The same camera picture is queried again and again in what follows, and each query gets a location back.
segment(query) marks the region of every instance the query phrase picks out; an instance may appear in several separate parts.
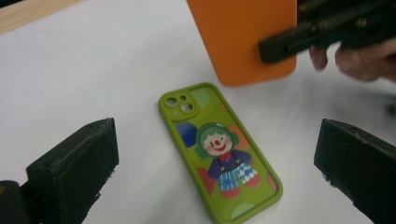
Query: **clown face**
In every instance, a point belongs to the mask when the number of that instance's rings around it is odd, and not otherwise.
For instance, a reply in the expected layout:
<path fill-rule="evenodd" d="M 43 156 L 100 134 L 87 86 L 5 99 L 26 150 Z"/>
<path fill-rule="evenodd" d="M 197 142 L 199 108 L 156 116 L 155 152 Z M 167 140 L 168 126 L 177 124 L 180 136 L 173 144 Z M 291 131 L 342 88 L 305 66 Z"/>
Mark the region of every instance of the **clown face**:
<path fill-rule="evenodd" d="M 211 156 L 219 156 L 233 148 L 233 141 L 226 134 L 208 135 L 204 141 L 204 148 L 207 154 Z"/>

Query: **white table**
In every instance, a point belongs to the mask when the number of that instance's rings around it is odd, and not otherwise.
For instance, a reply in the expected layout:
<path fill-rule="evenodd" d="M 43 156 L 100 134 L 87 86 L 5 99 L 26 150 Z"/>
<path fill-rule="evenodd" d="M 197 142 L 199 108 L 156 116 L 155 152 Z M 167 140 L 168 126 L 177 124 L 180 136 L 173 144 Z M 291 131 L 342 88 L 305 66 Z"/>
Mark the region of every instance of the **white table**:
<path fill-rule="evenodd" d="M 0 35 L 0 179 L 83 125 L 115 118 L 120 165 L 85 224 L 210 223 L 158 112 L 159 97 L 199 82 L 219 86 L 284 185 L 248 223 L 372 223 L 314 166 L 322 119 L 396 145 L 396 85 L 317 73 L 307 53 L 287 78 L 227 88 L 216 78 L 184 0 L 85 0 Z"/>

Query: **orange phone case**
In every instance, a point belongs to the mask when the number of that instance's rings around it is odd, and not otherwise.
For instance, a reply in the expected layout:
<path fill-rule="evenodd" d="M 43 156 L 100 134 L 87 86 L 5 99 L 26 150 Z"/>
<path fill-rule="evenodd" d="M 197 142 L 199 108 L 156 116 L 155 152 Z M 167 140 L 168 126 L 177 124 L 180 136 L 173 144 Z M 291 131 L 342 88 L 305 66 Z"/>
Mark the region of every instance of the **orange phone case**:
<path fill-rule="evenodd" d="M 187 0 L 220 82 L 241 86 L 289 75 L 296 58 L 262 63 L 258 43 L 297 24 L 296 0 Z"/>

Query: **finger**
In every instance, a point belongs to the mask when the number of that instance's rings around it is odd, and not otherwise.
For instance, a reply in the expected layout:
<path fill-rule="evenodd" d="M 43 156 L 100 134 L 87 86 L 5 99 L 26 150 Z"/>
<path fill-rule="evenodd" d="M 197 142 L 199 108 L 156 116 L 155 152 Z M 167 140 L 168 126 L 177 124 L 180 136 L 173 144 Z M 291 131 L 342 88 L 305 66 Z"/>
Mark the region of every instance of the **finger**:
<path fill-rule="evenodd" d="M 360 80 L 360 81 L 375 81 L 380 78 L 380 75 L 374 75 L 371 73 L 363 73 L 361 71 L 359 72 L 344 72 L 349 77 L 352 77 L 354 79 Z"/>
<path fill-rule="evenodd" d="M 396 53 L 396 38 L 363 49 L 339 49 L 335 61 L 341 70 L 376 63 Z"/>
<path fill-rule="evenodd" d="M 327 49 L 318 49 L 314 45 L 309 49 L 309 56 L 315 69 L 323 70 L 328 63 Z"/>
<path fill-rule="evenodd" d="M 357 50 L 355 54 L 345 54 L 342 50 L 337 50 L 335 61 L 341 72 L 351 75 L 360 80 L 373 80 L 377 77 L 385 77 L 394 80 L 396 76 L 396 59 L 387 57 L 377 62 L 356 63 L 356 58 L 360 57 Z"/>

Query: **clown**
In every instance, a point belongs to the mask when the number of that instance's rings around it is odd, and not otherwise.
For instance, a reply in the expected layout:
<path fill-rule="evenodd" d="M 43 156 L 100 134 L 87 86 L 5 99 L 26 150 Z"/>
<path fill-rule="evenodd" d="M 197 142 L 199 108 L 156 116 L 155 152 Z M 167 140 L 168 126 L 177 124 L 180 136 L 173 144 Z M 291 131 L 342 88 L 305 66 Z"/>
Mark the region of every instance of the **clown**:
<path fill-rule="evenodd" d="M 251 156 L 234 149 L 239 143 L 236 133 L 230 132 L 221 124 L 206 124 L 198 130 L 196 140 L 197 153 L 202 158 L 214 158 L 207 174 L 212 183 L 219 183 L 224 197 L 234 198 L 239 194 L 239 180 L 250 188 L 259 184 L 260 176 L 251 166 Z"/>

